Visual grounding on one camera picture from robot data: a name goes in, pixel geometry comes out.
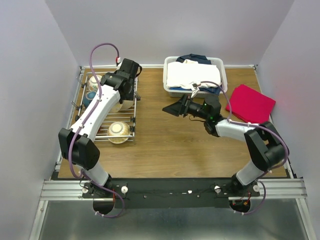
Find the white knob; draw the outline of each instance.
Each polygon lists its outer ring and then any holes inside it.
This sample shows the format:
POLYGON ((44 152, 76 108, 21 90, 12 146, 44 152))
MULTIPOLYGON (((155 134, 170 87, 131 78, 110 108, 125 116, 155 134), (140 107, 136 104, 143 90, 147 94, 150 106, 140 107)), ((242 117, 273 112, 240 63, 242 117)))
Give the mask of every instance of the white knob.
POLYGON ((126 194, 126 193, 128 192, 127 186, 123 186, 123 187, 121 188, 121 192, 122 192, 123 194, 126 194))

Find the white plastic basket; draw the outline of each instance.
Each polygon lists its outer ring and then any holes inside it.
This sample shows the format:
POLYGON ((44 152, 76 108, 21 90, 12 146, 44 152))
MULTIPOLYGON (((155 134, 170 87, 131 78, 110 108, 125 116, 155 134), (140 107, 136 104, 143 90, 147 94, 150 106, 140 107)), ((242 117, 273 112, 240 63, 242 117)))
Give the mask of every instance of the white plastic basket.
MULTIPOLYGON (((184 90, 171 90, 167 88, 167 69, 168 69, 168 64, 175 62, 179 58, 178 56, 168 56, 164 60, 164 65, 163 65, 163 88, 166 90, 170 97, 182 97, 183 94, 192 94, 192 91, 184 91, 184 90)), ((208 60, 211 61, 212 65, 216 65, 216 67, 220 71, 220 76, 221 76, 221 83, 222 83, 222 89, 224 92, 228 90, 228 82, 227 82, 227 75, 226 75, 226 70, 224 66, 224 62, 220 58, 215 58, 215 57, 207 57, 208 60)), ((204 98, 206 97, 207 94, 210 94, 209 92, 206 91, 199 91, 198 94, 196 95, 197 98, 204 98)))

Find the back wall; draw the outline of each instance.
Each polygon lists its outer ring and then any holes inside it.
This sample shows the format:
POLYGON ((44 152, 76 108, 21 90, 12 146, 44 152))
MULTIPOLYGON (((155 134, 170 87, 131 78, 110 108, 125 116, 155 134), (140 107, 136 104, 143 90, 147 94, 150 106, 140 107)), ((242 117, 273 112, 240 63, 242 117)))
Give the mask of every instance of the back wall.
MULTIPOLYGON (((79 65, 90 50, 111 42, 122 57, 163 64, 189 53, 228 65, 258 64, 293 0, 46 0, 79 65)), ((94 65, 114 64, 112 48, 94 65)))

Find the blue mug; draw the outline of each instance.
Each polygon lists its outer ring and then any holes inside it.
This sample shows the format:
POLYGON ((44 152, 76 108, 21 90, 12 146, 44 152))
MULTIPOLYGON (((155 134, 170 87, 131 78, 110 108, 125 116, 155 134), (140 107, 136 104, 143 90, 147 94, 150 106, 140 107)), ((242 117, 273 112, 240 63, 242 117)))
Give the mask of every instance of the blue mug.
POLYGON ((84 95, 82 103, 85 108, 87 108, 89 106, 89 104, 92 102, 92 100, 94 99, 96 94, 97 94, 97 92, 95 92, 95 91, 88 91, 84 95))

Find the wall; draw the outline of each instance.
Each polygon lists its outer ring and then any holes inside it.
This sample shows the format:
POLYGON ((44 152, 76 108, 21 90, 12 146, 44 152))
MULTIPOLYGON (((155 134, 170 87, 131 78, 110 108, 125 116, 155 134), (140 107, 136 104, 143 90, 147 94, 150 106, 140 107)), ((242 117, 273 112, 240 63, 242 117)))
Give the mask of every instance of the wall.
POLYGON ((28 239, 77 62, 43 0, 0 2, 0 239, 28 239))
MULTIPOLYGON (((257 64, 293 0, 46 0, 79 65, 93 46, 111 42, 122 57, 163 64, 189 53, 225 64, 257 64)), ((114 64, 115 51, 94 54, 114 64)))
POLYGON ((303 176, 320 238, 320 1, 296 0, 258 66, 261 88, 276 100, 272 117, 303 176))

